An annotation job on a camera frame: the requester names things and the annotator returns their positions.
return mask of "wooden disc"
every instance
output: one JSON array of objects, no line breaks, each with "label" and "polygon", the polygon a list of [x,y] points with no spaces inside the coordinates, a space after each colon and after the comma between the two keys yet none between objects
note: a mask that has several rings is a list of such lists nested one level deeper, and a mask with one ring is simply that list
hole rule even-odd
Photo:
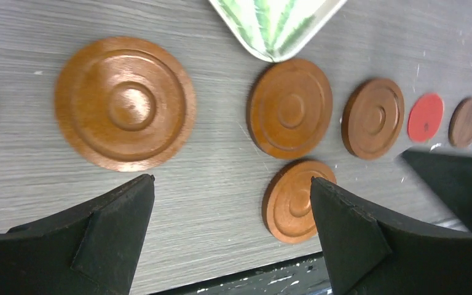
[{"label": "wooden disc", "polygon": [[132,37],[96,41],[75,54],[55,89],[55,114],[89,162],[141,171],[175,155],[191,134],[196,96],[180,62]]},{"label": "wooden disc", "polygon": [[408,136],[416,143],[432,139],[443,120],[444,102],[437,93],[421,96],[408,117]]},{"label": "wooden disc", "polygon": [[270,68],[256,85],[247,122],[256,145],[279,159],[296,159],[323,138],[332,115],[332,91],[316,65],[292,59]]},{"label": "wooden disc", "polygon": [[361,159],[379,158],[395,143],[403,120],[401,89],[389,79],[371,80],[348,100],[341,125],[343,142]]},{"label": "wooden disc", "polygon": [[465,148],[472,143],[472,97],[460,102],[449,125],[451,145]]},{"label": "wooden disc", "polygon": [[336,183],[332,170],[313,160],[292,163],[270,182],[263,199],[263,219],[270,233],[285,243],[300,243],[317,233],[310,206],[312,177]]}]

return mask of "round brown disc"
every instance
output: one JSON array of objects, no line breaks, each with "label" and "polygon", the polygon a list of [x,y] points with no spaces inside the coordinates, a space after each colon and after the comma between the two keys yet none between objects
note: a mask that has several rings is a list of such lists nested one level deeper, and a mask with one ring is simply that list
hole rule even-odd
[{"label": "round brown disc", "polygon": [[341,125],[343,142],[361,159],[379,158],[395,143],[403,120],[401,89],[389,79],[371,80],[348,100]]},{"label": "round brown disc", "polygon": [[269,184],[263,199],[263,219],[278,240],[300,243],[317,233],[310,206],[313,176],[336,183],[336,177],[327,165],[306,160],[288,165]]},{"label": "round brown disc", "polygon": [[449,125],[451,145],[465,148],[472,143],[472,97],[460,102]]},{"label": "round brown disc", "polygon": [[247,119],[256,145],[279,159],[296,159],[323,138],[332,115],[332,91],[316,65],[292,59],[270,68],[256,85]]},{"label": "round brown disc", "polygon": [[191,79],[163,48],[132,37],[96,41],[75,54],[55,89],[70,145],[91,163],[141,171],[175,155],[191,134]]}]

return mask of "brown circular plate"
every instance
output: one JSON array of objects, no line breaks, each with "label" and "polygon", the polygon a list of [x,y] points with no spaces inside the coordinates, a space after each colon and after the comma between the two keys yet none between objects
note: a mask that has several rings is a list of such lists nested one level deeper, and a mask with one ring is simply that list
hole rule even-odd
[{"label": "brown circular plate", "polygon": [[348,100],[341,134],[348,151],[364,160],[384,155],[399,136],[404,120],[401,89],[389,79],[360,86]]},{"label": "brown circular plate", "polygon": [[263,219],[270,233],[285,243],[300,243],[317,233],[310,206],[312,177],[336,183],[332,170],[313,160],[292,163],[270,182],[263,199]]},{"label": "brown circular plate", "polygon": [[279,159],[296,159],[323,138],[332,115],[332,91],[316,65],[301,59],[270,68],[247,107],[256,145]]},{"label": "brown circular plate", "polygon": [[55,89],[55,114],[89,162],[141,171],[170,159],[191,134],[196,96],[171,54],[132,37],[96,41],[73,56]]},{"label": "brown circular plate", "polygon": [[472,97],[458,104],[449,124],[451,145],[465,148],[472,143]]}]

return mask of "tabletop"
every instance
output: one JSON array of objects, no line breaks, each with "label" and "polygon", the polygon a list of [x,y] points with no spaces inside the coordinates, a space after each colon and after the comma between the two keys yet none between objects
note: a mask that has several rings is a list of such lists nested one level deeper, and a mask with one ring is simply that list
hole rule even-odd
[{"label": "tabletop", "polygon": [[[107,192],[140,173],[86,162],[63,139],[53,110],[64,63],[110,36],[154,42],[189,73],[197,120],[186,145],[150,169],[156,200],[132,286],[149,294],[321,251],[317,238],[287,245],[263,225],[261,202],[288,161],[250,139],[245,107],[270,64],[250,55],[203,0],[0,0],[0,233]],[[445,101],[438,134],[422,148],[455,152],[447,140],[456,105],[472,96],[472,1],[348,0],[297,57],[318,65],[334,97],[326,136],[308,155],[342,187],[426,222],[451,217],[398,159],[415,146],[403,127],[378,160],[350,155],[340,120],[370,77],[401,87],[406,116],[417,98]],[[472,145],[466,151],[472,154]]]}]

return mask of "large brown disc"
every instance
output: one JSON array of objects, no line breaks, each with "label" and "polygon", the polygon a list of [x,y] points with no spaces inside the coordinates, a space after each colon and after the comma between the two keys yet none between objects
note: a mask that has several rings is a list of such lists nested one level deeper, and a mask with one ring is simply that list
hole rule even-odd
[{"label": "large brown disc", "polygon": [[324,137],[332,115],[332,91],[316,65],[292,59],[269,69],[256,85],[247,124],[256,145],[279,159],[296,159]]},{"label": "large brown disc", "polygon": [[55,114],[89,162],[141,171],[170,159],[191,134],[191,79],[163,48],[132,37],[96,41],[75,54],[55,90]]},{"label": "large brown disc", "polygon": [[449,125],[449,141],[458,148],[472,143],[472,97],[460,102]]},{"label": "large brown disc", "polygon": [[285,243],[300,243],[317,233],[310,206],[312,177],[336,183],[332,170],[313,160],[292,163],[270,182],[263,199],[263,219],[270,233]]},{"label": "large brown disc", "polygon": [[397,140],[404,120],[401,89],[389,79],[360,86],[343,113],[341,135],[348,151],[365,160],[384,155]]}]

